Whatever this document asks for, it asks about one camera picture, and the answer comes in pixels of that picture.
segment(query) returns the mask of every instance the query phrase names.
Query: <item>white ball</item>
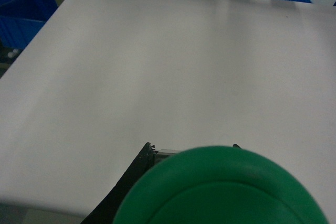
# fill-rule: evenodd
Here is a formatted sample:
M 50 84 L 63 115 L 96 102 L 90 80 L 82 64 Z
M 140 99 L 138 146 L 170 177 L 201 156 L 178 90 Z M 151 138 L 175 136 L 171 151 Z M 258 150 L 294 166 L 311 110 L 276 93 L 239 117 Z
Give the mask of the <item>white ball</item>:
M 9 52 L 9 53 L 7 54 L 7 57 L 8 57 L 9 59 L 13 59 L 15 56 L 16 56 L 16 54 L 13 53 L 13 52 Z

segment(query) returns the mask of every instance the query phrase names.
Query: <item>green lid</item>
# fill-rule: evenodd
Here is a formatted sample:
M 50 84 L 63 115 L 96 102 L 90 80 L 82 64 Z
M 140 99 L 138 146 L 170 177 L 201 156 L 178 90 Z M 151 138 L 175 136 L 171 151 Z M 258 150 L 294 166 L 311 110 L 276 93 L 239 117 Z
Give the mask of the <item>green lid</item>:
M 238 148 L 196 148 L 169 157 L 130 190 L 113 224 L 328 223 L 287 171 Z

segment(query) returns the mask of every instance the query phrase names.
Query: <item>white surface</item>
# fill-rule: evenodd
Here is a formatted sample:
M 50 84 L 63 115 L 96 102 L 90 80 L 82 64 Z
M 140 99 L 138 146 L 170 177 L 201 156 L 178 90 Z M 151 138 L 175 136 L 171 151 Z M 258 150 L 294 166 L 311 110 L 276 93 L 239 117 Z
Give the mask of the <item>white surface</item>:
M 336 223 L 336 8 L 65 0 L 0 79 L 0 201 L 87 215 L 145 142 L 239 144 Z

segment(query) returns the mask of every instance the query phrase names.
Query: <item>green circular object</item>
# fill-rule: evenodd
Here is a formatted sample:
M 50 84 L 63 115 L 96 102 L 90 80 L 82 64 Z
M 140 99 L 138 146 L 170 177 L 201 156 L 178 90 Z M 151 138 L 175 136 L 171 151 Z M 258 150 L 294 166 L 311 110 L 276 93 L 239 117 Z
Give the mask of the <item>green circular object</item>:
M 328 223 L 304 187 L 274 162 L 238 148 L 181 152 L 133 186 L 113 224 Z

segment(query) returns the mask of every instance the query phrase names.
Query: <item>white tabletop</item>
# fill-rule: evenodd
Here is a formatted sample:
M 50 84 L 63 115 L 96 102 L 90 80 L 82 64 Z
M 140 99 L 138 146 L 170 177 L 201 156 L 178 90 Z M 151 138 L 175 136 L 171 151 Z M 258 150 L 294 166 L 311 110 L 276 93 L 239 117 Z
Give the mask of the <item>white tabletop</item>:
M 146 142 L 239 144 L 336 223 L 336 8 L 65 0 L 0 79 L 0 201 L 87 215 Z

